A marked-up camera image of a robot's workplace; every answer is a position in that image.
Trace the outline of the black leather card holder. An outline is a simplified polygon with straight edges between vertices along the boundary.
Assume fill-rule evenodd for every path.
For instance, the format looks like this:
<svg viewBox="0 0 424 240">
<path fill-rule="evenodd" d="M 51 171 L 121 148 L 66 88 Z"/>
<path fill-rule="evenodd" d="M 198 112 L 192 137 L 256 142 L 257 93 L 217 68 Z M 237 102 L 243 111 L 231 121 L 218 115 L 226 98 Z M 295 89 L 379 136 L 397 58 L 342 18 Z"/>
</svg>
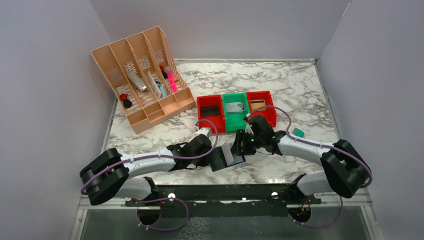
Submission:
<svg viewBox="0 0 424 240">
<path fill-rule="evenodd" d="M 228 143 L 225 141 L 221 145 L 215 147 L 214 150 L 206 156 L 212 172 L 246 162 L 243 155 L 237 155 L 231 152 L 232 144 L 232 142 Z"/>
</svg>

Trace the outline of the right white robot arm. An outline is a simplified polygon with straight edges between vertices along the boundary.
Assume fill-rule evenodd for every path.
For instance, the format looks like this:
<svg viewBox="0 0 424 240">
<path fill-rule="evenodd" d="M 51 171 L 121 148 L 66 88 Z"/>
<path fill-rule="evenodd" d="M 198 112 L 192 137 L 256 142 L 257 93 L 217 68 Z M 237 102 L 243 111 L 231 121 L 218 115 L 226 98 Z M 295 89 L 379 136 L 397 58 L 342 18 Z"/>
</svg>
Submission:
<svg viewBox="0 0 424 240">
<path fill-rule="evenodd" d="M 347 140 L 318 142 L 274 131 L 261 115 L 245 120 L 246 129 L 236 131 L 232 153 L 249 156 L 263 148 L 272 155 L 296 157 L 322 167 L 321 172 L 303 173 L 290 184 L 288 196 L 296 204 L 317 193 L 334 192 L 348 199 L 372 180 L 369 166 Z"/>
</svg>

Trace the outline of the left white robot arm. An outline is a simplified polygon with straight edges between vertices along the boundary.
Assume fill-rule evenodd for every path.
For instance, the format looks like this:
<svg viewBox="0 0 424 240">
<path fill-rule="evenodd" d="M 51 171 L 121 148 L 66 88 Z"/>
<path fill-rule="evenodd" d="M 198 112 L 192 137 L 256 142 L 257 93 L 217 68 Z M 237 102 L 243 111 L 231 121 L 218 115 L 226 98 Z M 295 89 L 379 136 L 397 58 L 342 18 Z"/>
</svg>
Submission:
<svg viewBox="0 0 424 240">
<path fill-rule="evenodd" d="M 156 172 L 186 170 L 189 165 L 205 162 L 217 147 L 206 134 L 199 134 L 189 142 L 172 144 L 166 148 L 143 154 L 120 154 L 109 148 L 97 156 L 79 173 L 83 183 L 80 193 L 89 198 L 93 206 L 101 205 L 114 197 L 133 198 L 144 205 L 157 200 L 154 182 L 137 176 Z"/>
</svg>

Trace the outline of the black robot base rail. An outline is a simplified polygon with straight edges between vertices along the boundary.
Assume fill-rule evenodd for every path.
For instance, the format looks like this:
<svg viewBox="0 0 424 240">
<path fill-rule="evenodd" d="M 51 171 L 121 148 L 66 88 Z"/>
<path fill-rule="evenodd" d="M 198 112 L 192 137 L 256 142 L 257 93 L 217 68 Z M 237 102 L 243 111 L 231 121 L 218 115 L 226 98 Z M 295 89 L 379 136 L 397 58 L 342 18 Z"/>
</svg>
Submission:
<svg viewBox="0 0 424 240">
<path fill-rule="evenodd" d="M 153 199 L 146 203 L 136 199 L 125 202 L 143 217 L 220 218 L 220 217 L 286 217 L 291 209 L 319 205 L 313 195 L 295 193 L 289 183 L 158 185 Z"/>
</svg>

